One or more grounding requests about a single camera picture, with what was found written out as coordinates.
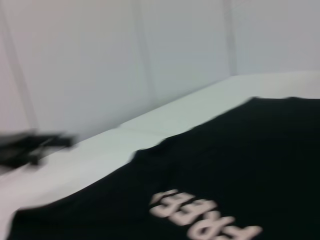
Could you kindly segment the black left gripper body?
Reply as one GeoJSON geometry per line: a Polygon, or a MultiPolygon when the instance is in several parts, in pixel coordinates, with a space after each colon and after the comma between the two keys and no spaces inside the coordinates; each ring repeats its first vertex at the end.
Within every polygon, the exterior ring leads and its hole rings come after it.
{"type": "Polygon", "coordinates": [[[0,166],[20,168],[28,165],[28,153],[42,148],[32,132],[0,133],[0,166]]]}

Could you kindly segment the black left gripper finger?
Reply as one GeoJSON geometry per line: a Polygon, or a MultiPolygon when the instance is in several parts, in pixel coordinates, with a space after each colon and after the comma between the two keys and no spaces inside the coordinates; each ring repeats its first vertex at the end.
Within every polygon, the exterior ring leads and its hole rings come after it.
{"type": "Polygon", "coordinates": [[[39,145],[52,148],[71,148],[75,144],[75,138],[73,136],[63,134],[40,134],[37,136],[37,140],[39,145]]]}
{"type": "Polygon", "coordinates": [[[46,156],[46,148],[40,147],[27,154],[28,163],[31,166],[40,166],[42,159],[46,156]]]}

